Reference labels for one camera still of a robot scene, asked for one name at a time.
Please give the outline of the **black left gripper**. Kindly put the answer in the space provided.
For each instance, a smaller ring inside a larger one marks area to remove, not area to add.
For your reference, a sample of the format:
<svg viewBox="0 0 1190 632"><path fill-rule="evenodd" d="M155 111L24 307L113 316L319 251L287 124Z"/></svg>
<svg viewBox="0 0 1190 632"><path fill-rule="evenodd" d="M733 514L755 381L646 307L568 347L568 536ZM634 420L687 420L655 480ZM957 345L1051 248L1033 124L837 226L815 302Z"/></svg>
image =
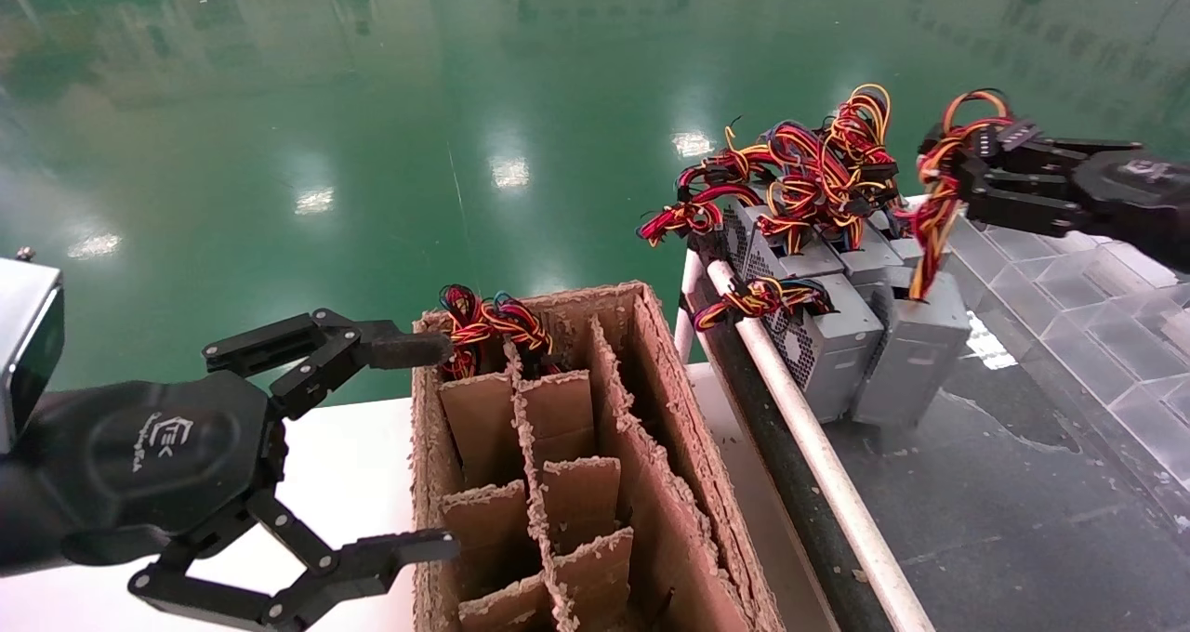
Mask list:
<svg viewBox="0 0 1190 632"><path fill-rule="evenodd" d="M130 594L246 631L307 631L350 599L382 597L405 567L455 559L459 542L425 528L333 550L259 489L284 475L280 417L306 415L364 368L436 367L450 353L439 331L315 309L207 345L205 369L218 373L203 378L55 392L24 428L24 565L111 567L165 547ZM271 396L246 381L284 365ZM267 594L190 576L206 550L253 525L303 564L292 586Z"/></svg>

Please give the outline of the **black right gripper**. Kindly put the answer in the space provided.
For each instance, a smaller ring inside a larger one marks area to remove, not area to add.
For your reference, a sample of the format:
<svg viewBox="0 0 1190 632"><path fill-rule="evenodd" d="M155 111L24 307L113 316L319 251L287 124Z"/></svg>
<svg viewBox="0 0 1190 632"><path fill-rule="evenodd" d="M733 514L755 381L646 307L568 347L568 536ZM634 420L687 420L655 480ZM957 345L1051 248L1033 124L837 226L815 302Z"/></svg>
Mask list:
<svg viewBox="0 0 1190 632"><path fill-rule="evenodd" d="M1056 238L1083 230L1188 273L1189 165L1142 148L1054 138L1031 120L1015 120L987 136L985 165L958 165L959 198L972 223ZM1076 165L1078 189L1054 175Z"/></svg>

